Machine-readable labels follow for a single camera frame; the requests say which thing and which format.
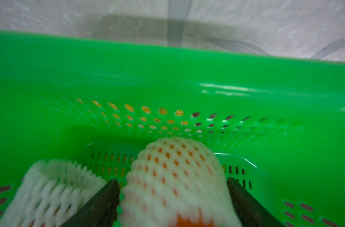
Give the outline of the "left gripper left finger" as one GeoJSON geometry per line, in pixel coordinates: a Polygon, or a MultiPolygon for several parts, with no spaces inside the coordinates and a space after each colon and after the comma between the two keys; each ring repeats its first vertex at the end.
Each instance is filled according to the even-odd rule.
{"type": "Polygon", "coordinates": [[[117,179],[109,181],[61,227],[111,227],[117,221],[120,202],[117,179]]]}

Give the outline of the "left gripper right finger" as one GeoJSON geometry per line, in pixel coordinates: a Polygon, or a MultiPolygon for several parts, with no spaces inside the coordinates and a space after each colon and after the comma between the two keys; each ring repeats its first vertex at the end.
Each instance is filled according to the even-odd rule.
{"type": "Polygon", "coordinates": [[[284,227],[237,180],[227,180],[232,203],[244,227],[284,227]]]}

